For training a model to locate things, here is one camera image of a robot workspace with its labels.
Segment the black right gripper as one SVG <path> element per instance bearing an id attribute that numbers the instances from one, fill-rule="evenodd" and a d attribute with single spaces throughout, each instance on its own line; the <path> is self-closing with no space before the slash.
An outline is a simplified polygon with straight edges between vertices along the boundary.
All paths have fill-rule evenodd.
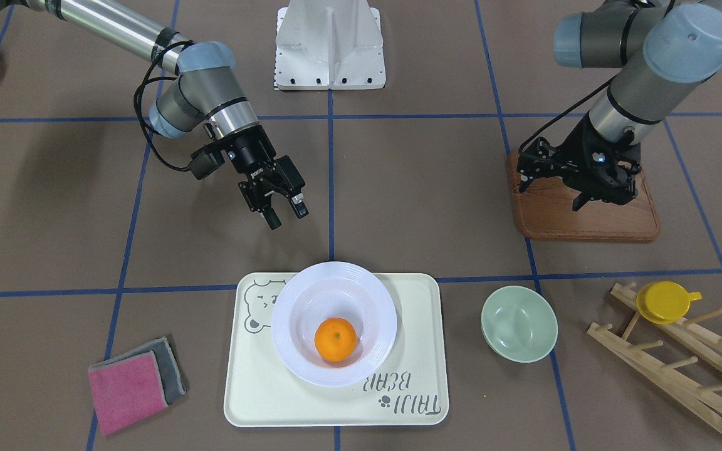
<path id="1" fill-rule="evenodd" d="M 306 182 L 289 156 L 277 157 L 261 125 L 230 133 L 199 148 L 191 154 L 188 168 L 201 180 L 227 160 L 238 174 L 246 176 L 239 189 L 249 209 L 263 214 L 272 231 L 282 224 L 271 205 L 273 192 L 289 200 L 298 219 L 309 214 L 303 195 Z"/>

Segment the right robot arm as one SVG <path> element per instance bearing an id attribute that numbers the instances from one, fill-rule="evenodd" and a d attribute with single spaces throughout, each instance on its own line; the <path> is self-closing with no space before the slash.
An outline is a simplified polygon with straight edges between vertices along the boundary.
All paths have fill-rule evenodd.
<path id="1" fill-rule="evenodd" d="M 157 134 L 177 139 L 204 125 L 209 142 L 191 154 L 185 166 L 198 180 L 230 162 L 244 176 L 239 190 L 249 210 L 270 229 L 281 225 L 272 196 L 286 198 L 297 218 L 308 208 L 305 181 L 292 160 L 278 156 L 251 103 L 233 73 L 236 60 L 220 42 L 193 42 L 176 29 L 117 1 L 23 1 L 126 49 L 149 62 L 133 95 L 133 108 L 146 139 Z"/>

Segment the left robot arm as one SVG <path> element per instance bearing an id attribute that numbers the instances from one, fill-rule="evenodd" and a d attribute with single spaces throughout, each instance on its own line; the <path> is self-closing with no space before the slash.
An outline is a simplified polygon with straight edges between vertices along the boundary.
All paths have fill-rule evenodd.
<path id="1" fill-rule="evenodd" d="M 640 143 L 697 86 L 722 69 L 722 1 L 605 1 L 568 15 L 553 37 L 567 68 L 616 68 L 561 145 L 534 133 L 518 151 L 519 192 L 558 177 L 588 202 L 625 205 L 638 196 Z"/>

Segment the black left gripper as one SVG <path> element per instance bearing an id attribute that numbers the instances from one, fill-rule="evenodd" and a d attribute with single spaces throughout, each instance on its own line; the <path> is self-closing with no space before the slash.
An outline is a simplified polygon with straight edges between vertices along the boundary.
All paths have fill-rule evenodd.
<path id="1" fill-rule="evenodd" d="M 613 143 L 602 137 L 585 115 L 557 147 L 538 134 L 531 138 L 518 151 L 519 194 L 539 178 L 559 177 L 565 186 L 579 192 L 571 205 L 574 212 L 589 202 L 625 205 L 638 197 L 640 145 L 634 143 L 632 129 Z"/>

